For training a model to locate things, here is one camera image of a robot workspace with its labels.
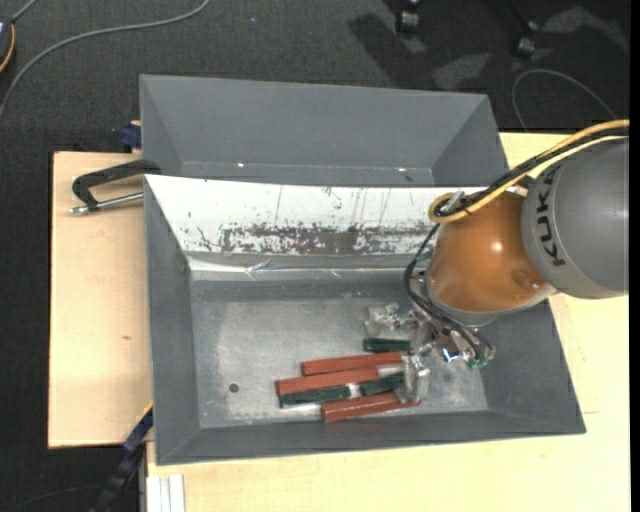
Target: gray bin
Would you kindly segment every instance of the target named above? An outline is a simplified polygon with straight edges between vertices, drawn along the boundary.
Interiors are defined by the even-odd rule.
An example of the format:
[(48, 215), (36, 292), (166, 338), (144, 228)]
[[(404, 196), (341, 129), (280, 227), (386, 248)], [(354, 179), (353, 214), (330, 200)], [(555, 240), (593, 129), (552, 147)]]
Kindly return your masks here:
[[(395, 188), (485, 185), (506, 170), (480, 95), (143, 77), (142, 100), (144, 156), (165, 174)], [(436, 365), (419, 407), (333, 424), (313, 408), (283, 413), (275, 380), (304, 360), (360, 353), (368, 307), (410, 306), (401, 268), (411, 254), (386, 266), (360, 258), (351, 268), (365, 271), (339, 279), (309, 273), (335, 266), (326, 255), (282, 260), (307, 268), (286, 280), (238, 279), (211, 261), (196, 271), (154, 179), (145, 222), (159, 464), (584, 432), (547, 303), (484, 329), (497, 356), (483, 370)], [(350, 268), (348, 251), (340, 258)]]

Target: black floor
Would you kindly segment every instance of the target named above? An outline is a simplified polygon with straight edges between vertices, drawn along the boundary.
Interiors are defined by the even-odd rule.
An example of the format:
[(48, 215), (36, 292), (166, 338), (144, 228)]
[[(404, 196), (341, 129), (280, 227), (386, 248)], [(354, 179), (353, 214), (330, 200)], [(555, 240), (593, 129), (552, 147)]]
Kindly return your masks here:
[[(0, 0), (0, 16), (25, 1)], [(0, 98), (57, 41), (197, 5), (41, 0), (17, 24)], [(65, 47), (20, 82), (0, 118), (0, 512), (87, 510), (92, 486), (118, 462), (117, 448), (46, 450), (48, 154), (123, 151), (118, 133), (139, 116), (140, 73), (482, 92), (502, 130), (569, 132), (628, 116), (630, 0), (528, 0), (541, 26), (529, 61), (510, 53), (518, 25), (501, 0), (424, 0), (417, 33), (405, 38), (394, 33), (397, 5), (212, 0), (181, 24)], [(135, 495), (117, 510), (136, 510)]]

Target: chair wheel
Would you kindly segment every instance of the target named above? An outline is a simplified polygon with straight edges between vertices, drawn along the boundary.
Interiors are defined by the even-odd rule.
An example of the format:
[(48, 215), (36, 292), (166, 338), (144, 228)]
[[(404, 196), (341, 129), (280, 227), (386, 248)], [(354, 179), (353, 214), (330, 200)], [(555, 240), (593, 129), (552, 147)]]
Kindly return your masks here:
[(406, 9), (396, 15), (396, 32), (399, 34), (413, 34), (418, 27), (420, 16)]
[(527, 36), (521, 37), (516, 43), (514, 54), (521, 59), (530, 59), (536, 51), (536, 43)]

